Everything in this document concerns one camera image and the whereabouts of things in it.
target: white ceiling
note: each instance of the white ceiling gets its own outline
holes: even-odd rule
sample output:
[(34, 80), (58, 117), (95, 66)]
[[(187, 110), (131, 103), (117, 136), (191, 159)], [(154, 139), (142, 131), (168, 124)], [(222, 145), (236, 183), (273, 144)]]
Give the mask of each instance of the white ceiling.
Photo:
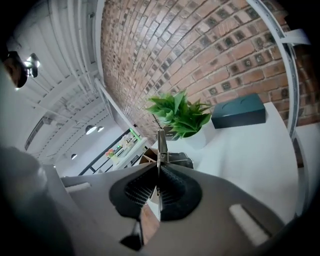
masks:
[(21, 143), (43, 163), (71, 155), (87, 125), (99, 125), (109, 102), (94, 83), (97, 0), (39, 1), (7, 42), (22, 60), (35, 53), (38, 76), (16, 93), (31, 106)]

